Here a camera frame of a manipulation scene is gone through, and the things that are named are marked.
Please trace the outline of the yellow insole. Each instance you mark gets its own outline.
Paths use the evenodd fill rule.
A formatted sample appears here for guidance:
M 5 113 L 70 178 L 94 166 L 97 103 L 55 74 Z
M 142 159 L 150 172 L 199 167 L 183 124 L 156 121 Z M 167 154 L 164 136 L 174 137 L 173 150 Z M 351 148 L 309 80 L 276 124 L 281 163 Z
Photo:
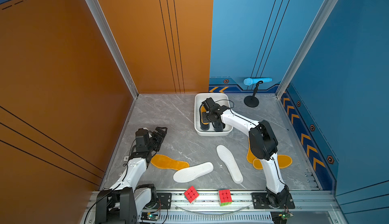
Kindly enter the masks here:
M 279 168 L 284 169 L 284 168 L 289 167 L 293 163 L 293 160 L 291 157 L 289 157 L 287 155 L 278 155 L 278 163 L 279 163 Z M 256 170 L 263 169 L 263 166 L 262 166 L 259 159 L 255 159 L 253 161 L 252 165 Z
M 201 105 L 201 107 L 200 107 L 200 115 L 201 115 L 201 123 L 203 125 L 208 125 L 209 120 L 207 118 L 207 111 L 203 105 Z
M 177 161 L 165 155 L 153 156 L 151 163 L 159 169 L 171 169 L 176 171 L 189 167 L 187 162 Z
M 248 163 L 253 164 L 253 162 L 256 159 L 256 157 L 251 152 L 250 140 L 248 140 L 248 144 L 249 145 L 248 145 L 248 152 L 247 152 L 246 160 L 248 161 Z

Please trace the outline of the dark grey insole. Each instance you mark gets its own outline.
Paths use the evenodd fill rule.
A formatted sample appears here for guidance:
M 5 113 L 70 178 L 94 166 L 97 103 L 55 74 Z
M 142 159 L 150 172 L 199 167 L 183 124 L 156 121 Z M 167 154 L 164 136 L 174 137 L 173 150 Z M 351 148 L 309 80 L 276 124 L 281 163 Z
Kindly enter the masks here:
M 200 106 L 199 114 L 200 114 L 200 128 L 202 131 L 208 131 L 210 129 L 209 123 L 204 122 L 204 115 L 203 113 L 206 113 L 206 109 L 203 105 Z
M 215 132 L 223 132 L 225 124 L 221 121 L 215 121 L 212 123 Z

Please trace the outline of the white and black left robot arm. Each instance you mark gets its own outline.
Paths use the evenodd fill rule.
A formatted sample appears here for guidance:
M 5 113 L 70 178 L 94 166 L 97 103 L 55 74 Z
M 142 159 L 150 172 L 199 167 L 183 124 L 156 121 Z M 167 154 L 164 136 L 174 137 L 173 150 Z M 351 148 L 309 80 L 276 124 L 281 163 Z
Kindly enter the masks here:
M 138 182 L 161 149 L 167 131 L 167 127 L 156 127 L 155 131 L 140 128 L 135 132 L 124 172 L 109 189 L 98 193 L 83 224 L 139 223 L 138 215 L 147 205 L 156 203 L 158 197 L 154 184 Z

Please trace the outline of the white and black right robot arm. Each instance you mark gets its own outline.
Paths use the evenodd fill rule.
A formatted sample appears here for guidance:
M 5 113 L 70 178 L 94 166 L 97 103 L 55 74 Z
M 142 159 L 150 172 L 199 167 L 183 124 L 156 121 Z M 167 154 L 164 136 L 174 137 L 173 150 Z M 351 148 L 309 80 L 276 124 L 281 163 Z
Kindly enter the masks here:
M 248 136 L 249 152 L 259 160 L 266 177 L 267 199 L 272 208 L 288 208 L 292 200 L 278 163 L 278 141 L 268 121 L 255 121 L 234 112 L 226 105 L 217 104 L 211 97 L 202 102 L 204 123 L 223 128 L 231 125 Z

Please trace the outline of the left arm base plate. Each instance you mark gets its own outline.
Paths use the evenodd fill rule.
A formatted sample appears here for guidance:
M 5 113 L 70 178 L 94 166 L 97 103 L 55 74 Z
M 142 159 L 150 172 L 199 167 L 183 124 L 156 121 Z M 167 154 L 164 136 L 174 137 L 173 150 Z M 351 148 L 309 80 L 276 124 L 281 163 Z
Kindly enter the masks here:
M 157 210 L 160 208 L 170 210 L 171 203 L 171 193 L 157 193 L 157 195 L 153 196 L 151 201 L 145 205 L 144 210 Z

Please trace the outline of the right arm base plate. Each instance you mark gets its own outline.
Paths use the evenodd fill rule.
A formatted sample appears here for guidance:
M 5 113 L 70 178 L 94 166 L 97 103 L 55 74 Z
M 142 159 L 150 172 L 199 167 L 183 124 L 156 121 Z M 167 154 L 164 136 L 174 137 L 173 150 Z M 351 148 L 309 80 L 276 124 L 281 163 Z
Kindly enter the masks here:
M 255 209 L 295 209 L 294 199 L 290 193 L 280 202 L 277 207 L 270 203 L 267 193 L 256 192 L 252 193 L 251 197 Z

